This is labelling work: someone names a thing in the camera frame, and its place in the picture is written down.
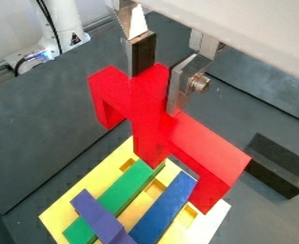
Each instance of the wooden block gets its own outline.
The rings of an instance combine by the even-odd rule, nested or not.
[[[196,180],[180,172],[165,192],[160,195],[129,235],[137,243],[156,243],[196,186]]]
[[[87,190],[72,199],[71,204],[104,243],[136,244],[120,221],[101,207]]]
[[[253,160],[245,171],[286,198],[299,194],[299,155],[256,134],[245,153]]]
[[[149,210],[159,196],[165,192],[180,172],[181,168],[167,159],[164,169],[119,216],[119,221],[128,232]]]
[[[113,215],[121,213],[163,167],[164,163],[153,170],[141,159],[137,160],[131,169],[97,199],[97,202],[109,213]],[[64,236],[71,244],[93,243],[96,240],[95,233],[91,232],[91,226],[87,228],[87,225],[83,223],[84,221],[83,217],[81,220],[73,222],[64,230]]]
[[[119,217],[119,221],[124,225],[125,230],[129,232],[149,210],[153,202],[164,193],[165,189],[175,180],[180,168],[173,162],[167,159],[165,168],[155,177],[148,187],[143,190],[135,198],[129,206]],[[227,216],[231,205],[220,200],[208,214],[203,214],[200,210],[187,202],[180,213],[159,240],[159,244],[207,244],[215,235],[219,226]]]
[[[168,81],[169,69],[161,64],[131,80],[113,67],[101,70],[89,78],[96,116],[108,129],[125,118],[132,121],[133,150],[153,168],[172,153],[200,176],[189,200],[207,213],[251,157],[185,112],[167,114]]]

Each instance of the gray table surface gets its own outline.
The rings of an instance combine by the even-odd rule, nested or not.
[[[171,66],[189,53],[189,30],[159,14],[151,14],[148,19],[149,28],[157,33],[157,62]],[[88,55],[95,57],[91,66],[96,70],[109,62],[125,69],[125,57],[115,31],[107,32],[65,57],[79,60],[87,59]],[[91,66],[83,67],[76,62],[68,68],[81,72],[83,69],[92,71]],[[48,67],[43,66],[32,71],[28,77],[32,79],[35,73],[41,74],[43,71],[56,75],[55,69]],[[244,149],[256,132],[260,132],[299,154],[299,119],[216,78],[212,77],[209,92],[204,96],[193,95],[187,112],[240,149]],[[39,215],[129,135],[129,122],[125,121],[84,149],[60,173],[3,215],[15,243],[53,243]],[[299,196],[286,200],[244,173],[225,195],[225,200],[232,205],[231,212],[212,239],[213,244],[299,243]]]
[[[299,79],[241,51],[227,49],[208,72],[299,118]]]

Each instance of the dark gray tabletop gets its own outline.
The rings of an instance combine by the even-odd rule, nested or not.
[[[157,33],[157,61],[171,66],[191,52],[188,49],[189,30],[155,13],[149,15],[149,28]],[[81,65],[79,62],[71,61],[71,59],[80,60],[81,58],[92,60],[93,63]],[[57,63],[63,63],[61,66],[69,63],[68,69],[75,69],[75,75],[80,72],[84,77],[84,74],[89,75],[108,64],[116,64],[121,69],[125,69],[124,58],[120,38],[113,31],[109,31],[80,49],[65,54],[61,60],[57,59]],[[63,70],[55,69],[55,65],[43,66],[37,71],[32,71],[28,75],[29,79],[35,77],[35,74],[41,75],[44,71],[47,71],[48,77],[59,79],[60,86],[68,85],[68,77],[60,73]],[[83,93],[87,97],[83,106],[89,108],[85,114],[92,117],[95,113],[91,112],[89,94],[85,89]],[[240,149],[244,149],[255,134],[260,132],[299,154],[299,119],[216,78],[212,77],[209,92],[204,96],[193,95],[187,112]],[[48,117],[56,114],[55,112],[51,113],[51,110],[44,110],[43,113]],[[85,122],[77,114],[73,119],[85,123],[84,131],[80,130],[81,135],[92,133],[89,124],[93,124],[95,119],[89,118],[91,122],[89,120]],[[129,123],[123,122],[91,147],[92,142],[87,147],[84,145],[83,150],[85,151],[3,216],[4,225],[8,227],[15,243],[27,244],[31,243],[31,240],[32,243],[53,243],[52,237],[39,220],[39,215],[97,165],[100,160],[119,147],[129,135]],[[65,140],[75,143],[71,137],[67,137]],[[75,144],[69,147],[65,145],[61,150],[76,147]],[[225,200],[232,205],[231,212],[212,243],[299,243],[299,196],[286,200],[252,176],[244,173],[227,194]]]
[[[69,51],[0,86],[0,214],[105,133],[87,81],[111,64],[107,56],[97,60],[104,46]],[[115,64],[123,65],[119,58]]]

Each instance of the red block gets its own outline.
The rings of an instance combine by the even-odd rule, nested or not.
[[[200,176],[191,202],[203,213],[240,176],[251,157],[185,112],[165,113],[169,69],[156,64],[137,77],[108,67],[89,78],[99,121],[112,129],[132,121],[135,152],[155,168],[172,153]]]

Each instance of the blue block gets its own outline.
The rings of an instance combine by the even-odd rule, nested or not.
[[[136,244],[121,222],[105,211],[87,190],[71,200],[71,204],[104,244]]]
[[[129,232],[131,237],[139,244],[153,244],[157,242],[187,203],[196,183],[196,180],[187,173],[179,173],[171,186],[160,195]]]

